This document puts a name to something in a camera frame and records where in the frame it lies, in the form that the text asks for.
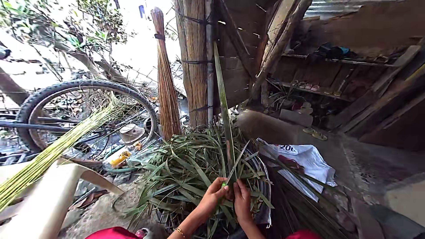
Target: bicycle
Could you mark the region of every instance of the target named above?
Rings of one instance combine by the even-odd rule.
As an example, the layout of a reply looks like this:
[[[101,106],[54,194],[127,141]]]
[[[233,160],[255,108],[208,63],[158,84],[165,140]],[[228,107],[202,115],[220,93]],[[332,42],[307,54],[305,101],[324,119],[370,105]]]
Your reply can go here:
[[[8,119],[0,120],[0,127],[16,128],[25,146],[37,154],[94,110],[107,105],[107,95],[111,91],[122,103],[131,107],[126,107],[126,112],[119,119],[106,122],[96,131],[83,136],[64,153],[64,157],[72,158],[75,162],[101,165],[100,159],[108,151],[134,141],[143,145],[154,137],[157,127],[156,113],[148,100],[124,85],[103,80],[73,80],[49,86],[29,96],[16,116],[0,114],[0,117]],[[125,141],[120,132],[125,127],[140,134],[133,137],[131,142]]]

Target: broom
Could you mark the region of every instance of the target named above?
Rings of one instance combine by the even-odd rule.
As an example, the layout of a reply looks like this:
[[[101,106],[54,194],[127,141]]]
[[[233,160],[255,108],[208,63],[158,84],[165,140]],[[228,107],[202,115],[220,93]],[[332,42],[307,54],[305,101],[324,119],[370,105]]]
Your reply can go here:
[[[179,105],[165,48],[164,15],[157,7],[152,9],[150,14],[155,26],[155,38],[158,39],[158,92],[161,105],[159,121],[162,126],[162,137],[168,141],[173,134],[181,134]]]
[[[42,174],[62,155],[73,147],[87,133],[96,130],[111,118],[119,114],[116,111],[117,101],[112,100],[104,109],[91,114],[72,130],[66,132],[58,140],[37,155],[31,163],[21,169],[12,178],[0,186],[0,212],[5,209],[26,187],[36,182]]]

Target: red clothing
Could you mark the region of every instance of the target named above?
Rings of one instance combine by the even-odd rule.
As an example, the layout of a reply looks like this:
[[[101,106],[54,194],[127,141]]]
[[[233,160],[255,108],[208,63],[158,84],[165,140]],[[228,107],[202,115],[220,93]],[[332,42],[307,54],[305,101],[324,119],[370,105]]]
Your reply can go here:
[[[298,230],[294,234],[289,235],[286,239],[321,239],[318,235],[310,230]]]
[[[134,235],[133,233],[129,232],[128,230],[122,227],[113,227],[113,228],[99,230],[89,235],[85,239],[140,239],[140,237],[137,237],[136,235]],[[321,238],[309,230],[299,230],[295,232],[294,234],[290,235],[289,237],[286,237],[286,239],[321,239]]]
[[[139,239],[139,237],[122,227],[113,227],[99,230],[85,239]]]

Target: hand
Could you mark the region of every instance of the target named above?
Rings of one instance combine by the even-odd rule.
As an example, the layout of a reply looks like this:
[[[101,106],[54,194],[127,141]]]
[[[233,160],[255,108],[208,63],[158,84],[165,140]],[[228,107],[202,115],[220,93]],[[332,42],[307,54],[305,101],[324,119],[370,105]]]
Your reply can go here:
[[[240,179],[233,184],[233,190],[235,191],[235,212],[239,224],[252,222],[251,193]]]
[[[208,217],[215,209],[215,206],[219,202],[220,198],[225,196],[227,191],[229,190],[228,185],[221,188],[221,184],[226,180],[227,178],[216,178],[214,182],[208,187],[199,205],[191,213],[196,215],[200,224],[207,221]]]

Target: green hose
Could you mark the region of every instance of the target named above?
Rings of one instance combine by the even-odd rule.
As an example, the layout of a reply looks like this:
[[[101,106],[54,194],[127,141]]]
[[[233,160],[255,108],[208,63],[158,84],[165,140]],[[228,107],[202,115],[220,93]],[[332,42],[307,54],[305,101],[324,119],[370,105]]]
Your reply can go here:
[[[116,148],[114,148],[113,150],[111,150],[109,153],[107,153],[105,155],[105,157],[103,157],[103,160],[105,161],[109,156],[111,156],[112,154],[116,153],[118,150],[122,149],[125,145],[120,145],[117,146]],[[107,168],[107,167],[103,167],[103,170],[105,170],[108,173],[113,173],[113,174],[119,174],[119,173],[128,173],[128,172],[133,172],[136,171],[137,168],[119,168],[119,169],[114,169],[114,168]]]

